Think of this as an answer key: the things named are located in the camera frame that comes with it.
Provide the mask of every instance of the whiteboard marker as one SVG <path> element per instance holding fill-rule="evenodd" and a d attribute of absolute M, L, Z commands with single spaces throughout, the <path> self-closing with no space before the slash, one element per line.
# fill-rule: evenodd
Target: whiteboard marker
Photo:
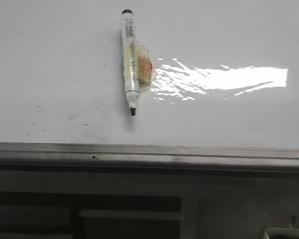
<path fill-rule="evenodd" d="M 134 16 L 131 10 L 122 12 L 122 52 L 124 66 L 125 94 L 132 116 L 135 116 L 140 94 L 138 60 L 136 56 L 136 38 Z"/>

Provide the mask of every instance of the metal ledge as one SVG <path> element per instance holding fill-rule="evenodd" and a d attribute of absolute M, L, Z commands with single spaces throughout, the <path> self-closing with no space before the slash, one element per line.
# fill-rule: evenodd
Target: metal ledge
<path fill-rule="evenodd" d="M 0 164 L 299 172 L 299 150 L 0 142 Z"/>

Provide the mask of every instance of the white surface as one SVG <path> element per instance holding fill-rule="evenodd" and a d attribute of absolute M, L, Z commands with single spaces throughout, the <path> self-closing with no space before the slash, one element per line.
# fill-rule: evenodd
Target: white surface
<path fill-rule="evenodd" d="M 126 8 L 155 70 L 134 118 Z M 0 141 L 299 148 L 299 0 L 0 0 Z"/>

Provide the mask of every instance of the whiteboard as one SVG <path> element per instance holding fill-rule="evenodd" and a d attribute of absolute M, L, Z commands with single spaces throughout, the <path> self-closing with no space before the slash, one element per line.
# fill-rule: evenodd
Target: whiteboard
<path fill-rule="evenodd" d="M 135 117 L 126 8 L 153 63 Z M 0 141 L 299 149 L 299 0 L 0 0 Z"/>

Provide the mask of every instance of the black marker cap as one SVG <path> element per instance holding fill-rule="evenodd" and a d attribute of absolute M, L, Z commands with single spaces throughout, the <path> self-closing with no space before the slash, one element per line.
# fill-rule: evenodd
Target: black marker cap
<path fill-rule="evenodd" d="M 135 116 L 136 115 L 136 109 L 135 108 L 131 108 L 131 115 Z"/>
<path fill-rule="evenodd" d="M 122 14 L 124 14 L 124 13 L 131 13 L 131 14 L 133 14 L 133 12 L 131 10 L 129 10 L 129 9 L 125 9 L 124 11 L 122 11 Z"/>

